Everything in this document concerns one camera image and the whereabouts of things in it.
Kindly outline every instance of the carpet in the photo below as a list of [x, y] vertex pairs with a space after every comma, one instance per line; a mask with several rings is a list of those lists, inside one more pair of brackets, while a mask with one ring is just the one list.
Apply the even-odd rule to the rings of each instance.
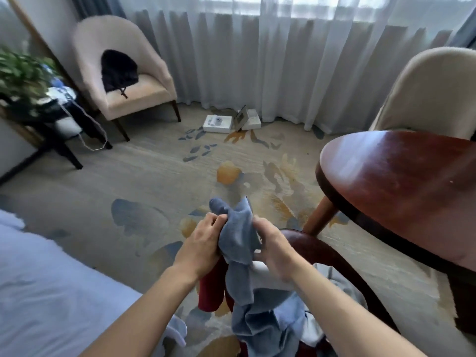
[[[182, 123], [169, 105], [122, 118], [129, 143], [103, 121], [112, 150], [90, 152], [71, 140], [82, 170], [50, 152], [0, 187], [0, 208], [140, 292], [173, 263], [211, 197], [234, 204], [246, 195], [254, 212], [278, 227], [303, 226], [323, 197], [314, 169], [334, 136], [280, 119], [254, 131], [206, 133], [200, 126], [216, 110], [198, 104], [179, 109]], [[476, 356], [471, 341], [454, 327], [446, 275], [395, 251], [343, 214], [319, 238], [360, 272], [402, 335], [426, 354]], [[226, 304], [206, 313], [197, 303], [195, 288], [177, 311], [187, 323], [187, 347], [169, 348], [169, 355], [236, 356]]]

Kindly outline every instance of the table edge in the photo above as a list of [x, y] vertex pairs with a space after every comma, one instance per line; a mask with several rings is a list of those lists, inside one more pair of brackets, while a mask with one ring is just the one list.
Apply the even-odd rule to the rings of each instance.
[[372, 234], [375, 238], [381, 240], [392, 248], [402, 252], [406, 256], [423, 263], [442, 273], [449, 274], [469, 284], [476, 285], [476, 272], [465, 267], [459, 266], [432, 252], [417, 246], [409, 240], [400, 237], [391, 230], [386, 229], [371, 217], [362, 213], [354, 205], [348, 202], [329, 182], [320, 167], [320, 162], [316, 166], [316, 180], [318, 185], [327, 198], [334, 206], [344, 213], [351, 221], [360, 228]]

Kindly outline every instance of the round wooden table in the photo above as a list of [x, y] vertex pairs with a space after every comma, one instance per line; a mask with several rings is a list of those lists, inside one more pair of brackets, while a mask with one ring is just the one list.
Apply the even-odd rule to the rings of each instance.
[[430, 133], [338, 137], [316, 168], [325, 194], [303, 232], [340, 210], [367, 232], [448, 274], [456, 326], [476, 334], [476, 143]]

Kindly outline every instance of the hand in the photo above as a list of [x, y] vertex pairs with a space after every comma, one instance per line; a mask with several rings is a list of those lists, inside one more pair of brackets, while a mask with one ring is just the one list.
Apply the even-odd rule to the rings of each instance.
[[195, 281], [205, 276], [219, 259], [218, 237], [228, 216], [207, 213], [175, 256], [173, 266]]
[[274, 276], [289, 282], [302, 257], [269, 220], [255, 216], [253, 226], [262, 238], [261, 253], [255, 253], [254, 260], [264, 262]]

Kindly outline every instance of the white bedding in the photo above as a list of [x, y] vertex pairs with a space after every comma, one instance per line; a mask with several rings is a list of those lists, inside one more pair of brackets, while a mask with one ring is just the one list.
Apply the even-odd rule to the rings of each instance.
[[[0, 356], [77, 356], [141, 294], [21, 228], [0, 212]], [[184, 346], [186, 334], [174, 316], [164, 336]]]

